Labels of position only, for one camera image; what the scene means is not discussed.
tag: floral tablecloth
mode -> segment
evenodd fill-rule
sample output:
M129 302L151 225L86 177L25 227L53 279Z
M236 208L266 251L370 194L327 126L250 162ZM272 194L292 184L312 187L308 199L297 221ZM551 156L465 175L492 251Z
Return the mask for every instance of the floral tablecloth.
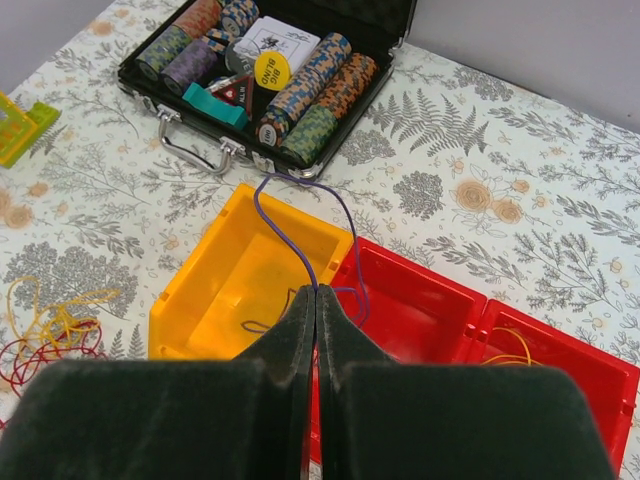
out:
M118 0L11 97L59 121L0 170L0 343L24 275L39 307L90 290L111 358L146 355L148 312L240 182L168 155L158 121L115 84L119 62L180 0ZM175 134L216 159L216 145ZM631 363L640 363L640 135L405 45L395 73L323 176L359 233ZM324 194L268 193L346 226ZM33 286L17 288L21 322ZM0 385L0 415L16 399ZM640 413L621 476L640 479Z

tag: yellow bin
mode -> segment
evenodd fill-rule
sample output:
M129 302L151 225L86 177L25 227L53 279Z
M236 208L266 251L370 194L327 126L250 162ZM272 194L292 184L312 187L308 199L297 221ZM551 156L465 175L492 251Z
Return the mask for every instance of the yellow bin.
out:
M296 254L258 215L241 184L151 309L150 359L231 359L273 326L288 295L309 285ZM350 232L264 193L265 213L329 284L353 243Z

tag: red plastic box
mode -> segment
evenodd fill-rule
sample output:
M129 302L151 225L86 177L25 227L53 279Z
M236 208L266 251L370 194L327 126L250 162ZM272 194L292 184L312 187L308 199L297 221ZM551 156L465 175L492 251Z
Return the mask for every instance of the red plastic box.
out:
M531 358L567 372L587 397L616 473L631 429L640 370L613 355L577 340L503 303L489 301L467 363L483 363L496 355L524 355L517 332Z
M362 331L403 363L463 362L487 298L364 238L358 238L358 249L371 306ZM350 287L362 293L355 260L352 247L332 287ZM340 292L337 296L345 313L357 321L355 295ZM320 463L315 372L311 415L311 458Z

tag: poker chip case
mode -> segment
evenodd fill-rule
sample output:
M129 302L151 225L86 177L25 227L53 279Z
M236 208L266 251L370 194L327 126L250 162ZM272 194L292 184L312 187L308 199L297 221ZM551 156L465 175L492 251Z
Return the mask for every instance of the poker chip case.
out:
M190 11L190 8L191 10L197 8L197 5L194 5L197 2L198 0L190 0L182 5L120 64L117 74L119 88L157 116L161 144L167 151L183 160L192 164L203 161L197 153L169 140L168 131L171 124L186 125L219 144L222 150L220 163L214 165L210 162L209 166L215 167L208 169L210 173L223 174L231 162L239 160L252 161L257 168L265 172L278 171L305 179L316 179L320 176L391 76L395 51L409 33L416 5L416 0L394 2L387 0L366 2L362 0L255 0L261 17L273 17L321 39L332 32L337 32L348 39L352 54L360 53L368 56L378 67L370 83L350 109L346 113L341 112L334 120L332 133L325 135L328 138L323 140L326 143L319 151L315 149L315 157L311 161L302 161L300 157L290 154L286 145L285 148L266 145L256 135L256 128L260 127L263 117L271 114L268 112L268 107L277 92L263 89L256 83L253 91L252 117L244 128L239 129L194 108L189 102L183 100L183 97L176 95L176 88L182 87L172 87L175 82L163 81L162 75L156 76L153 73L149 75L149 72L143 72L144 68L149 70L149 67L141 66L136 59L139 59L141 53L153 49L154 42L157 44L159 37L166 37L169 35L168 31L175 30L176 23L180 23L179 20L184 18L183 13ZM169 50L185 49L183 36L183 33L179 33L178 39L171 44ZM202 87L207 87L216 78L233 74L227 70L224 60L209 61L206 65L208 70L197 80ZM311 110L318 116L319 112L314 108Z

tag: stack of poker chips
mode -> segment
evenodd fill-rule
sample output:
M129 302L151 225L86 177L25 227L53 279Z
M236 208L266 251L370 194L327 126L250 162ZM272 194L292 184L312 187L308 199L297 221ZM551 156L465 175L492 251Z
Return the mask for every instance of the stack of poker chips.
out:
M256 136L261 143L280 146L293 126L351 54L351 44L339 33L330 33L311 53L286 87L269 103Z
M259 16L260 11L253 0L234 0L222 9L220 24L234 37L240 37Z
M338 121L367 89L377 70L373 59L354 53L284 139L282 151L310 165L338 128Z
M217 0L197 0L180 15L173 24L158 36L136 58L140 71L152 81L157 81L171 61L193 39L199 38L220 19L222 7Z
M193 82L202 78L224 54L233 37L212 28L195 39L162 71L162 79L172 93L182 96Z

